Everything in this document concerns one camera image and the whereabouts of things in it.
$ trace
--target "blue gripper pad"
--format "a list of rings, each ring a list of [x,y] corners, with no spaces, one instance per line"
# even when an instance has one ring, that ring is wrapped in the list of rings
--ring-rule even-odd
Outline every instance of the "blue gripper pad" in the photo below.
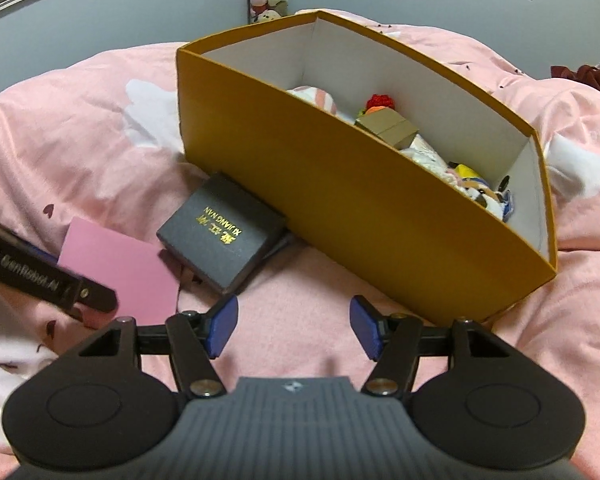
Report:
[[[357,296],[349,304],[349,322],[367,357],[377,361],[384,348],[378,321]]]
[[[209,311],[210,319],[208,337],[205,341],[206,354],[209,359],[218,357],[238,323],[238,298],[227,296],[216,303]]]

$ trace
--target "black device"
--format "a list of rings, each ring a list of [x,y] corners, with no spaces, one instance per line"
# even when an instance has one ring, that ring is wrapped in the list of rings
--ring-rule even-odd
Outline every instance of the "black device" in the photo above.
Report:
[[[286,243],[286,219],[223,173],[211,175],[158,229],[180,262],[219,294],[233,294]]]
[[[377,361],[361,391],[241,378],[229,394],[209,359],[237,309],[227,296],[165,326],[117,319],[25,382],[2,415],[21,462],[10,480],[584,480],[569,462],[578,397],[476,322],[427,327],[356,296],[350,325]],[[178,391],[140,354],[168,354]],[[426,356],[448,371],[412,392]]]
[[[114,290],[58,267],[56,259],[0,224],[0,282],[74,315],[75,303],[101,312],[118,306]]]

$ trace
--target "black box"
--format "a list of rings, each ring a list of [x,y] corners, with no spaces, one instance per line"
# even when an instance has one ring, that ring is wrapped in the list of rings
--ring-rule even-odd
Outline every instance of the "black box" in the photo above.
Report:
[[[222,173],[213,174],[157,236],[186,267],[231,294],[285,232],[286,219]]]

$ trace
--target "orange box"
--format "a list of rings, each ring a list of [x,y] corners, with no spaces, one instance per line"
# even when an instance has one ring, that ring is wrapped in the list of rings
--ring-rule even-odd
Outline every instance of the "orange box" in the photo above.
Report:
[[[538,135],[448,67],[326,12],[215,34],[181,47],[176,62],[189,162],[225,172],[426,319],[483,320],[555,276]],[[339,116],[286,93],[302,85],[329,92]],[[354,126],[372,94],[391,95],[445,160],[492,183],[509,175],[509,222]]]

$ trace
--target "bed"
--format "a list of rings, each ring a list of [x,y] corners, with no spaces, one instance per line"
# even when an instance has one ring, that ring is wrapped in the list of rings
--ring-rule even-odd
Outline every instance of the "bed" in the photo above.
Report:
[[[493,330],[583,401],[587,427],[573,461],[599,480],[600,92],[564,79],[534,80],[478,41],[446,30],[330,12],[445,63],[540,133],[554,191],[559,272],[495,319]],[[178,46],[104,52],[1,93],[0,221],[56,254],[74,216],[158,244],[158,227],[205,178],[184,161],[178,133]],[[215,361],[221,379],[231,388],[239,376],[340,375],[360,387],[373,363],[349,328],[354,294],[386,314],[404,311],[294,242],[240,295],[238,327]],[[187,280],[178,308],[205,311],[215,299]],[[88,333],[48,304],[0,286],[0,409],[14,388]],[[142,366],[174,387],[167,358],[145,357]],[[444,366],[423,360],[416,387]],[[0,479],[16,464],[0,429]]]

